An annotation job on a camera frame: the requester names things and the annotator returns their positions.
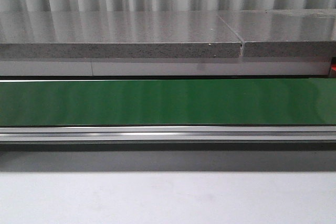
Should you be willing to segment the green conveyor belt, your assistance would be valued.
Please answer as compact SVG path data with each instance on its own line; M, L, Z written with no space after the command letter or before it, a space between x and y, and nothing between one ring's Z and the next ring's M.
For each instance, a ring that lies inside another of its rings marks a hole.
M334 123L329 78L1 83L1 126Z

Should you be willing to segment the grey stone counter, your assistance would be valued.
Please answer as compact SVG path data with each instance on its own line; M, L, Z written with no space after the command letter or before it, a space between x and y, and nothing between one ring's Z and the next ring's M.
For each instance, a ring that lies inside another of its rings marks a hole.
M335 10L2 12L1 77L329 77Z

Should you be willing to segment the red object at edge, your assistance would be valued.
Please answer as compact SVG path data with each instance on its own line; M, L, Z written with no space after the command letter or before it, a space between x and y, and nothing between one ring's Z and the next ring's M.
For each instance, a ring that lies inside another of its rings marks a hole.
M336 78L336 57L333 57L332 60L331 60L329 77L330 78Z

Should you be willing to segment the aluminium conveyor frame rail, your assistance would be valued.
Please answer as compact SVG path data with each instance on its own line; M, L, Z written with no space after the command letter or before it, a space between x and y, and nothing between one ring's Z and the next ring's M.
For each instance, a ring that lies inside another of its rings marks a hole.
M334 143L335 126L3 127L2 144Z

